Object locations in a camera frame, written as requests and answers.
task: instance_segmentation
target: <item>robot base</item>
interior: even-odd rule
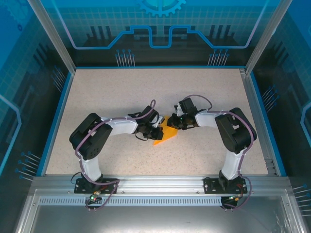
[[[96,182],[99,183],[107,183],[111,181],[115,181],[116,179],[103,179],[103,176],[101,176]],[[110,184],[107,186],[100,186],[95,185],[90,182],[88,182],[83,176],[82,178],[78,178],[76,180],[76,185],[74,188],[74,193],[79,194],[92,194],[96,191],[101,191],[101,194],[110,194],[114,188],[115,184]]]
[[[237,177],[233,180],[224,182],[224,178],[221,175],[220,171],[219,178],[212,179],[210,177],[206,177],[203,179],[205,194],[240,194],[241,190],[244,194],[247,193],[245,179]]]

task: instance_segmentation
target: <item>gear graphic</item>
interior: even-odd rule
[[[181,9],[181,4],[185,4],[186,0],[138,0],[141,10],[145,10],[146,14],[151,13],[152,16],[163,15],[169,16],[170,13],[175,14],[175,10]]]
[[[27,0],[0,0],[0,6],[6,6],[11,16],[18,23],[24,21],[28,16]]]

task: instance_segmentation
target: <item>work surface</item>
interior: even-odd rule
[[[174,105],[190,94],[209,98],[213,110],[242,109],[254,126],[238,69],[96,69],[77,70],[56,136],[46,174],[80,171],[69,136],[90,113],[123,117],[142,111],[156,100],[161,115],[175,112]],[[198,109],[206,100],[193,97]],[[218,174],[225,161],[218,129],[199,127],[153,146],[132,134],[110,137],[99,154],[103,174],[205,175]],[[267,174],[259,140],[242,165],[243,174]]]

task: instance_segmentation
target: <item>speckled beige tabletop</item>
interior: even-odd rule
[[[156,99],[161,115],[174,113],[174,105],[189,94],[209,98],[213,110],[242,109],[254,125],[238,69],[87,69],[77,70],[57,133],[46,174],[73,174],[80,170],[70,134],[90,113],[123,117],[142,111]],[[194,97],[198,109],[208,108]],[[99,155],[103,174],[205,175],[218,174],[225,147],[218,129],[199,127],[179,131],[170,140],[153,146],[132,134],[110,137]],[[243,174],[267,174],[259,140],[242,166]]]

